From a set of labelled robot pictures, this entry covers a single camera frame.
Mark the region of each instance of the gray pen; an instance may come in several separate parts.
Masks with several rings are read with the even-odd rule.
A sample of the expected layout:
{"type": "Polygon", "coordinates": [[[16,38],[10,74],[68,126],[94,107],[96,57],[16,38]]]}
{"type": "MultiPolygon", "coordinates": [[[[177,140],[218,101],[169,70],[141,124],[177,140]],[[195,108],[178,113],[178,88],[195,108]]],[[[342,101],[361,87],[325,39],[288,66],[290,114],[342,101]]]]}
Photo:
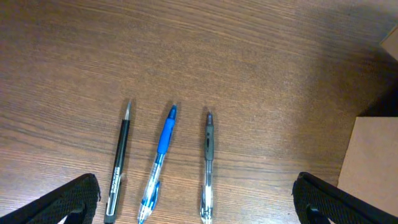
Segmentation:
{"type": "Polygon", "coordinates": [[[204,224],[213,223],[213,159],[214,125],[213,115],[207,114],[205,128],[205,178],[202,185],[200,216],[204,224]]]}

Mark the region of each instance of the pencil tip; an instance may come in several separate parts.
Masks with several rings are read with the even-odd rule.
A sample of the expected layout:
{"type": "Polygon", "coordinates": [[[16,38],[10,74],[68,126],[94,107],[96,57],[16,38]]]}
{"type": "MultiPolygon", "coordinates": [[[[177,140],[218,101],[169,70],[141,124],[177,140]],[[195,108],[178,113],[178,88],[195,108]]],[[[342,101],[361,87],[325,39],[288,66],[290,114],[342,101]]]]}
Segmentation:
{"type": "Polygon", "coordinates": [[[127,105],[126,114],[124,115],[125,120],[130,120],[130,111],[131,111],[131,101],[127,105]]]}

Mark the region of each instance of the blue pen grip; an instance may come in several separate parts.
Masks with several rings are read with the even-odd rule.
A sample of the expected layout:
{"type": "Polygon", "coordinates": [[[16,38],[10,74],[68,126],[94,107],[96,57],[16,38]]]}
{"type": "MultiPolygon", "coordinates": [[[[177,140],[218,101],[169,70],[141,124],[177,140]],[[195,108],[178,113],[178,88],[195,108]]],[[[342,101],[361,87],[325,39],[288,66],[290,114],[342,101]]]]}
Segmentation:
{"type": "Polygon", "coordinates": [[[175,120],[167,118],[164,124],[162,135],[160,135],[159,145],[157,146],[157,153],[166,154],[169,149],[170,140],[172,138],[175,120]]]}

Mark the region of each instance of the blue pen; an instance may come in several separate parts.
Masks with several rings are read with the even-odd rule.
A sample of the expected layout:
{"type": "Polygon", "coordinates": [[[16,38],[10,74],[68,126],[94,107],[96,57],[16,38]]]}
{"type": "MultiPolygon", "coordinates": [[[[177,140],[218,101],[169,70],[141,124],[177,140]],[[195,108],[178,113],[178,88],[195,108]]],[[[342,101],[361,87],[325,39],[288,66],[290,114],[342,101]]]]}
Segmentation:
{"type": "Polygon", "coordinates": [[[167,149],[169,148],[170,140],[172,138],[176,115],[177,105],[173,105],[164,124],[162,134],[160,135],[159,145],[157,146],[157,155],[139,208],[137,218],[138,224],[143,224],[155,209],[160,187],[160,171],[162,170],[164,157],[166,156],[167,149]]]}

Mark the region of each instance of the pen grip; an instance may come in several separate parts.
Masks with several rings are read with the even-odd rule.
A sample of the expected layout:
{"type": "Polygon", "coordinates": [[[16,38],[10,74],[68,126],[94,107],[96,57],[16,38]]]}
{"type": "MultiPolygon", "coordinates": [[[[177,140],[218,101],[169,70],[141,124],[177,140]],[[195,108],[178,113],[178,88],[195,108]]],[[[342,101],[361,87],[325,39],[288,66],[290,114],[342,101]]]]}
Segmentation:
{"type": "Polygon", "coordinates": [[[164,124],[162,134],[160,135],[159,145],[157,146],[157,153],[166,154],[169,149],[170,140],[172,138],[175,120],[167,118],[164,124]]]}
{"type": "Polygon", "coordinates": [[[205,159],[214,159],[214,126],[206,126],[205,129],[205,159]]]}

